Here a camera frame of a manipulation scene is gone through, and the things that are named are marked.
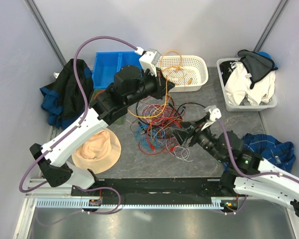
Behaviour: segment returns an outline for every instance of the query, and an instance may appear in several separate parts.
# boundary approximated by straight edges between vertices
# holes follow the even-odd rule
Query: white laundry basket
[[[160,66],[164,70],[169,66],[177,66],[180,64],[180,56],[164,56],[163,60],[160,58],[157,67]],[[169,80],[176,85],[170,92],[188,92],[198,91],[202,85],[208,80],[208,71],[205,61],[198,56],[183,56],[182,55],[182,69],[173,73]]]
[[[269,100],[268,104],[262,105],[262,106],[233,106],[229,103],[229,99],[228,99],[227,94],[226,94],[224,81],[223,81],[223,77],[221,75],[219,65],[221,63],[223,63],[224,61],[238,61],[238,60],[240,60],[240,58],[223,58],[223,59],[219,59],[217,61],[217,70],[218,70],[218,75],[219,75],[219,79],[220,79],[220,85],[221,85],[221,88],[223,90],[223,94],[224,94],[224,98],[225,98],[226,110],[227,111],[262,111],[262,110],[267,109],[267,108],[275,107],[277,105],[277,98],[276,98],[275,94],[273,94],[273,96]]]

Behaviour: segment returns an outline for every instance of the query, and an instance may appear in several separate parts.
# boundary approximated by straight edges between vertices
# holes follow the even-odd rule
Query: blue plaid shirt
[[[294,144],[292,142],[281,143],[274,137],[266,134],[246,134],[242,140],[244,147],[260,154],[273,165],[290,173],[296,156],[294,155]]]

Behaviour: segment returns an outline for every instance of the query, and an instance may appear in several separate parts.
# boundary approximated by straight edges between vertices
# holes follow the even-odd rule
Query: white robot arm
[[[155,67],[160,58],[156,50],[145,52],[138,47],[136,53],[142,55],[142,71],[136,66],[124,66],[115,74],[113,83],[90,102],[82,122],[83,114],[55,139],[30,148],[35,159],[41,157],[38,165],[51,187],[65,182],[82,189],[91,187],[96,180],[94,173],[66,162],[71,154],[92,135],[125,115],[128,106],[148,96],[162,99],[174,87],[174,83],[163,77],[161,69]]]
[[[224,195],[250,195],[294,209],[299,216],[299,178],[274,166],[260,155],[244,149],[243,140],[232,131],[226,131],[220,122],[221,113],[215,106],[206,109],[206,117],[196,122],[182,122],[183,128],[174,128],[179,144],[199,144],[219,162],[229,163],[220,179]],[[219,121],[223,133],[215,138],[209,127]]]

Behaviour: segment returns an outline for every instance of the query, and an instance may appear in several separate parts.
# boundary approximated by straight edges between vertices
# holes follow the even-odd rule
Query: white bracket
[[[216,106],[208,106],[204,109],[206,112],[210,113],[209,120],[201,128],[201,131],[210,127],[213,123],[216,122],[216,119],[221,118],[221,112]]]
[[[141,47],[137,47],[137,50],[134,51],[136,54],[142,56],[143,55],[143,52],[144,52],[144,49],[141,48]]]
[[[152,76],[157,77],[156,64],[159,61],[160,53],[154,49],[149,49],[146,53],[140,57],[140,64],[142,69],[149,72]]]

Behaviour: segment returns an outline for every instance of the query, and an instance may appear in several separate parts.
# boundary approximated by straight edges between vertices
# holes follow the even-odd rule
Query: wire bundle
[[[166,54],[174,52],[179,55],[179,64],[174,66],[163,67],[162,62]],[[168,51],[164,53],[159,61],[159,67],[162,69],[162,73],[166,79],[173,82],[175,85],[190,85],[193,81],[193,76],[195,72],[183,66],[182,55],[175,50]]]
[[[188,161],[189,149],[180,146],[169,130],[181,127],[185,106],[181,112],[179,110],[180,107],[176,110],[174,100],[170,95],[163,105],[144,102],[136,104],[135,116],[138,118],[131,124],[130,129],[142,153],[146,155],[170,153],[180,160],[190,162]]]

